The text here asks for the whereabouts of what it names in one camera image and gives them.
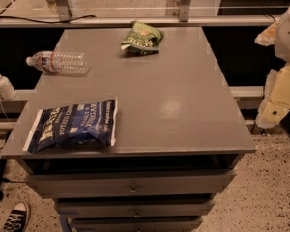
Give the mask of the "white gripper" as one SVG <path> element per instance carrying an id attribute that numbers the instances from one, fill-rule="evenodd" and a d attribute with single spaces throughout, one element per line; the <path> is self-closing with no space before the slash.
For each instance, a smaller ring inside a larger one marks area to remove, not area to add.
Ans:
<path id="1" fill-rule="evenodd" d="M 263 46 L 275 45 L 275 55 L 290 62 L 290 7 L 257 35 L 254 42 Z M 256 125 L 269 129 L 278 125 L 290 112 L 290 63 L 279 71 L 270 70 L 264 88 L 264 98 L 258 108 Z"/>

